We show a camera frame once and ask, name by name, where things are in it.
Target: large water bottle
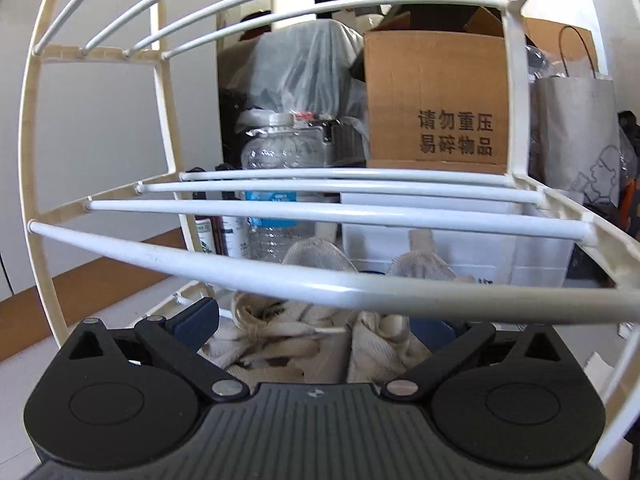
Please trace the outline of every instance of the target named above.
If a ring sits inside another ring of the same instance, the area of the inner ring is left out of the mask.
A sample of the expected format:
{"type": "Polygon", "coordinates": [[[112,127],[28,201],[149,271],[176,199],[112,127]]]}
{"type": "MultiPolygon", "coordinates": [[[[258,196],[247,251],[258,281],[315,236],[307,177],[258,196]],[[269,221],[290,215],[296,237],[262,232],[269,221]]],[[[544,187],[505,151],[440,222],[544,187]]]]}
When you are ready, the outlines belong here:
{"type": "MultiPolygon", "coordinates": [[[[249,132],[255,138],[242,150],[245,170],[321,168],[324,162],[321,130],[295,130],[292,114],[271,114],[269,126],[249,132]]],[[[318,202],[316,193],[295,191],[247,191],[246,200],[318,202]]],[[[249,218],[252,258],[281,262],[297,241],[314,235],[315,222],[249,218]]]]}

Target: brown baseboard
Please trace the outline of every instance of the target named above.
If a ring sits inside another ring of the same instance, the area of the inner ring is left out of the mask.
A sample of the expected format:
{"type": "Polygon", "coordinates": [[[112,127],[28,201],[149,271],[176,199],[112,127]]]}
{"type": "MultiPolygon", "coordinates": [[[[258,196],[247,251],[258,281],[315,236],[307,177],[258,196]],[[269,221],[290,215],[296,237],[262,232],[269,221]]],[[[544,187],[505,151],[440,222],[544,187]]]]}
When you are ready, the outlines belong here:
{"type": "MultiPolygon", "coordinates": [[[[180,229],[145,242],[184,248],[180,229]]],[[[132,296],[166,278],[165,274],[98,258],[53,278],[67,324],[132,296]]],[[[42,341],[50,335],[40,297],[35,287],[0,301],[0,361],[42,341]]]]}

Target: ribbed gray surface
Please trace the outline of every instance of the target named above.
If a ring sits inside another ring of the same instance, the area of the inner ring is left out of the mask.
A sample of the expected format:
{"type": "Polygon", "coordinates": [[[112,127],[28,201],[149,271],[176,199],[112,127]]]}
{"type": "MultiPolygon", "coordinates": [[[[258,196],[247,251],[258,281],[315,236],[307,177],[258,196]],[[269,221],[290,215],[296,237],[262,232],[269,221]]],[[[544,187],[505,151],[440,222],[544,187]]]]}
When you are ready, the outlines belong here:
{"type": "Polygon", "coordinates": [[[182,448],[153,464],[113,473],[47,463],[31,480],[587,480],[585,464],[514,474],[458,455],[420,409],[381,400],[368,384],[264,384],[252,399],[222,404],[182,448]]]}

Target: paper bag handle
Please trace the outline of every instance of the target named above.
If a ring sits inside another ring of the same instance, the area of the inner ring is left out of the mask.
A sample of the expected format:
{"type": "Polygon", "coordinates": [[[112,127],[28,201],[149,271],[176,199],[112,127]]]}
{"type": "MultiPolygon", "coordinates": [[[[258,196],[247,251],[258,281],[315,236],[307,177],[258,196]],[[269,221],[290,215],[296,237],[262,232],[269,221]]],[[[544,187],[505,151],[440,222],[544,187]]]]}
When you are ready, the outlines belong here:
{"type": "Polygon", "coordinates": [[[591,59],[591,54],[589,54],[589,49],[587,48],[587,44],[584,41],[584,38],[582,37],[582,34],[580,34],[580,31],[575,28],[573,25],[565,25],[563,28],[560,29],[560,32],[558,33],[558,47],[560,48],[560,58],[562,59],[562,65],[564,65],[564,72],[566,73],[566,76],[569,77],[569,70],[566,67],[566,61],[564,59],[564,52],[562,52],[562,33],[567,30],[568,28],[572,29],[575,31],[575,33],[578,35],[578,38],[580,38],[580,41],[582,42],[582,45],[584,46],[584,51],[587,53],[587,57],[589,58],[589,64],[591,65],[591,71],[593,72],[593,78],[596,78],[596,69],[593,66],[593,59],[591,59]]]}

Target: shoe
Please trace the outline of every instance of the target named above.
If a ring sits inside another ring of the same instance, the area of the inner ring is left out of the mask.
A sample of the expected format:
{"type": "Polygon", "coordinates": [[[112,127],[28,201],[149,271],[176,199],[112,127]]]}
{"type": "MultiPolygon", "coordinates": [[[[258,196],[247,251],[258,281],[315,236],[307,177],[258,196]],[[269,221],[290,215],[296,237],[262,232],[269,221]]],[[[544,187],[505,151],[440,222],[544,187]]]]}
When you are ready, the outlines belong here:
{"type": "MultiPolygon", "coordinates": [[[[357,272],[321,238],[293,244],[282,264],[357,272]]],[[[200,354],[252,390],[261,382],[344,382],[356,312],[236,292],[231,314],[200,354]]]]}
{"type": "MultiPolygon", "coordinates": [[[[387,276],[424,280],[455,280],[455,273],[434,252],[428,229],[410,231],[412,250],[391,262],[387,276]]],[[[431,355],[397,314],[361,312],[353,326],[347,382],[382,386],[431,355]]]]}

